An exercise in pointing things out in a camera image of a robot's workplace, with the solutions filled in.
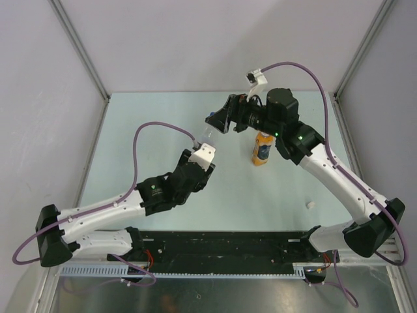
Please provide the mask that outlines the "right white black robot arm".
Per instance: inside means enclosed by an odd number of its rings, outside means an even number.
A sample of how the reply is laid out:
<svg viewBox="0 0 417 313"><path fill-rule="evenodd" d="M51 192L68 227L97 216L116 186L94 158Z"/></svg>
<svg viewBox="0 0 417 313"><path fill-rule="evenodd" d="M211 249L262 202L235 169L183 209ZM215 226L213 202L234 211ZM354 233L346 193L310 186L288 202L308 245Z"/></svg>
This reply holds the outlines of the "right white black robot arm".
<svg viewBox="0 0 417 313"><path fill-rule="evenodd" d="M285 160L316 177L348 210L352 219L335 226L316 226L305 235L302 257L317 261L324 252L349 248L369 258L393 234L405 211L398 198L387 200L361 181L326 148L325 139L299 119L298 101L289 89L275 88L260 105L247 95L229 95L225 105L205 119L226 134L230 125L242 132L248 127L273 136Z"/></svg>

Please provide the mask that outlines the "clear pepsi bottle blue cap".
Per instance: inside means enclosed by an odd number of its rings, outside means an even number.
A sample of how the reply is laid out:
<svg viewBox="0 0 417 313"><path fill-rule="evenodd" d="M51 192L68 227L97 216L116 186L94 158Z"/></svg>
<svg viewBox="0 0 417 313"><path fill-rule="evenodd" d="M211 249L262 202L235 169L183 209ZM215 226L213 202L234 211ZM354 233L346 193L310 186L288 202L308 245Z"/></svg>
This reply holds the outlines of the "clear pepsi bottle blue cap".
<svg viewBox="0 0 417 313"><path fill-rule="evenodd" d="M201 145L206 143L210 145L211 147L216 147L217 137L218 137L218 131L214 127L209 125L205 127L204 131L202 132L202 135L200 135L199 143Z"/></svg>

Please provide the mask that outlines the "orange drink bottle white cap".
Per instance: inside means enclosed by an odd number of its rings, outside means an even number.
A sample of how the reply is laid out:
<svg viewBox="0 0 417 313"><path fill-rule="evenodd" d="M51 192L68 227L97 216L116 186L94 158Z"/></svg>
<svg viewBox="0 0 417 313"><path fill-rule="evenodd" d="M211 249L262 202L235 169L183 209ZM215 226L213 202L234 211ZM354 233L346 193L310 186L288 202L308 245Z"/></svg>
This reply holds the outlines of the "orange drink bottle white cap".
<svg viewBox="0 0 417 313"><path fill-rule="evenodd" d="M258 132L255 137L255 145L252 152L252 163L261 166L268 162L270 148L274 143L274 137L264 132Z"/></svg>

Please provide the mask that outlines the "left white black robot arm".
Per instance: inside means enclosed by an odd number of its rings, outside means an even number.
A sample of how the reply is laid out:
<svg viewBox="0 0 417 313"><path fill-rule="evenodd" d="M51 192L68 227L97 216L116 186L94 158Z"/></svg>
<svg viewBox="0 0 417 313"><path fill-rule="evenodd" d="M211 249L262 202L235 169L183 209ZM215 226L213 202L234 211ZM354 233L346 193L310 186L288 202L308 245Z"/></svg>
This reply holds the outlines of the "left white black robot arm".
<svg viewBox="0 0 417 313"><path fill-rule="evenodd" d="M35 230L42 267L61 265L80 255L116 254L140 259L144 245L139 230L103 228L114 222L146 217L183 205L191 193L203 190L215 169L215 148L203 144L184 150L172 172L150 177L119 195L94 205L58 210L47 205L40 211Z"/></svg>

